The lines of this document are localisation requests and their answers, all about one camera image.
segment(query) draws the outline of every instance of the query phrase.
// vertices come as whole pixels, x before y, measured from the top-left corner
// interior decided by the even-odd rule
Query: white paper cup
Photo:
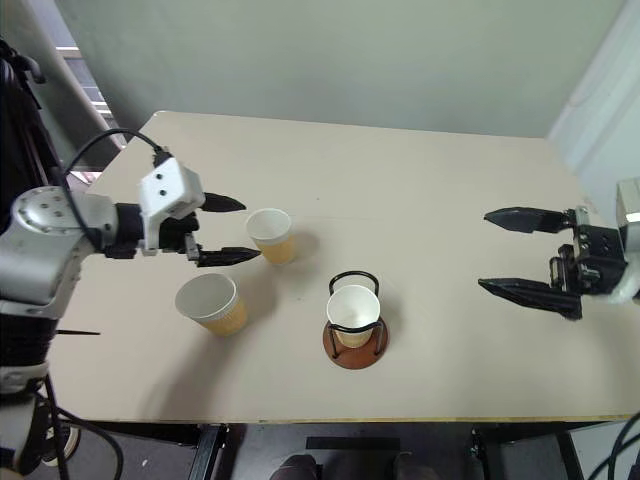
[[[247,233],[271,263],[282,265],[293,259],[291,217],[277,208],[256,210],[247,219]]]
[[[380,301],[367,287],[345,285],[329,297],[327,317],[331,323],[343,327],[364,327],[380,317]],[[372,331],[373,329],[361,333],[335,332],[345,347],[358,348],[369,341]]]
[[[231,335],[247,322],[247,310],[235,282],[209,273],[185,283],[176,294],[176,308],[217,335]]]

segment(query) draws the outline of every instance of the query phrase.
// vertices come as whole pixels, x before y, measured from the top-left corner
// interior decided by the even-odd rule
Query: gray wall
[[[57,0],[116,119],[544,136],[622,0]]]

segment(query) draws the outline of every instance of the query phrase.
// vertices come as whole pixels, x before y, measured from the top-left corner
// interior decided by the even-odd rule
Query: table top
[[[259,422],[541,420],[628,415],[640,404],[640,310],[583,301],[584,318],[518,307],[481,277],[547,280],[571,234],[517,234],[483,221],[507,206],[583,203],[543,139],[159,112],[142,130],[247,212],[198,213],[206,249],[252,246],[249,212],[294,221],[297,258],[197,269],[184,256],[97,255],[83,264],[50,359],[61,405],[96,420]],[[138,140],[91,188],[136,202],[151,166]],[[360,371],[322,346],[328,282],[380,279],[390,342]],[[189,279],[224,272],[249,324],[218,338],[182,317]]]

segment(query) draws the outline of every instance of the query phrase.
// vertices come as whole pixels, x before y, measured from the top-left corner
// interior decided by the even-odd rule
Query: wooden coaster
[[[376,363],[387,349],[389,343],[389,328],[384,320],[380,319],[384,325],[384,329],[376,328],[372,333],[369,341],[363,346],[358,348],[345,347],[340,343],[338,337],[334,337],[336,341],[336,350],[338,352],[338,358],[333,358],[333,347],[331,345],[331,332],[329,331],[329,322],[324,326],[322,330],[322,344],[324,345],[324,351],[327,353],[329,359],[336,365],[342,368],[348,368],[349,370],[359,370],[361,368],[367,368],[370,365]],[[375,354],[376,346],[378,343],[378,335],[382,335],[382,345],[380,346],[380,353]]]

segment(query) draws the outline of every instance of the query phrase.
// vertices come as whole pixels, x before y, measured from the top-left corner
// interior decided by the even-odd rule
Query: floor
[[[284,460],[297,453],[312,454],[322,464],[325,480],[386,480],[399,451],[412,452],[441,480],[482,480],[481,465],[469,453],[470,430],[471,425],[465,423],[236,425],[230,432],[233,441],[220,457],[215,480],[268,480]],[[125,452],[124,479],[188,478],[194,449],[116,438]],[[307,441],[322,448],[307,450]],[[359,444],[349,445],[353,441]],[[503,459],[508,478],[567,480],[554,437],[507,445]],[[80,446],[69,461],[71,478],[110,479],[114,462],[100,438],[83,432]],[[27,478],[54,479],[57,470],[42,465]]]

